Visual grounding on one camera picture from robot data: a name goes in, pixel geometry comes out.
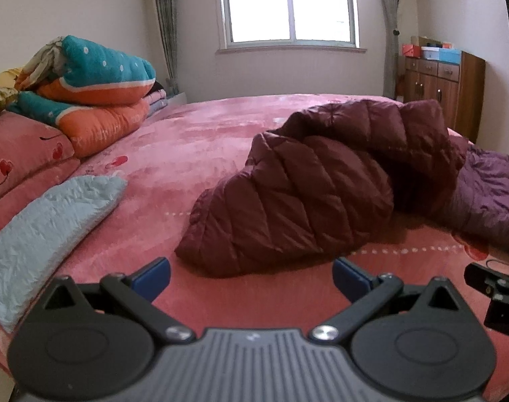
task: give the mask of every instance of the maroon puffer jacket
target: maroon puffer jacket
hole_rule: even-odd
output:
[[[393,209],[428,214],[464,162],[436,101],[360,100],[257,134],[245,167],[197,199],[176,255],[211,276],[362,246]]]

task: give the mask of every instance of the window frame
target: window frame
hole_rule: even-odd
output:
[[[358,49],[356,36],[356,7],[355,0],[348,0],[349,11],[349,33],[350,42],[345,41],[321,41],[321,40],[298,40],[295,35],[295,16],[293,0],[288,0],[288,25],[290,29],[290,39],[268,40],[268,41],[247,41],[233,42],[232,40],[232,20],[230,18],[229,0],[219,1],[219,13],[222,22],[224,43],[221,49],[241,49],[241,48],[260,48],[260,47],[336,47]]]

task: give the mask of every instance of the light blue pillow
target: light blue pillow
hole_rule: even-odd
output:
[[[7,332],[61,262],[119,204],[126,186],[119,177],[72,178],[0,231],[0,325]]]

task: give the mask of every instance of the wooden drawer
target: wooden drawer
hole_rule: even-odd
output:
[[[412,57],[405,58],[405,69],[410,69],[411,71],[419,70],[419,59],[413,59]]]
[[[433,60],[419,60],[419,72],[427,75],[437,76],[439,63]]]
[[[439,63],[439,77],[452,81],[459,81],[459,65]]]

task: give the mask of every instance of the pink mattress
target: pink mattress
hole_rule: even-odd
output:
[[[304,331],[348,305],[332,284],[331,262],[231,279],[208,279],[173,254],[199,194],[241,168],[252,137],[279,126],[291,112],[340,95],[233,98],[158,112],[143,127],[83,163],[75,175],[119,175],[128,180],[123,201],[61,266],[77,282],[96,282],[110,272],[130,273],[156,257],[172,266],[170,286],[155,301],[201,333],[207,326],[299,327]],[[464,284],[463,270],[489,253],[487,244],[469,243],[417,218],[395,215],[387,231],[352,255],[371,273],[394,272],[408,283],[432,276],[452,279],[479,319],[488,300]],[[506,271],[507,266],[498,267]],[[498,366],[486,396],[509,393],[509,337],[490,332]],[[10,336],[0,327],[0,365],[6,368]]]

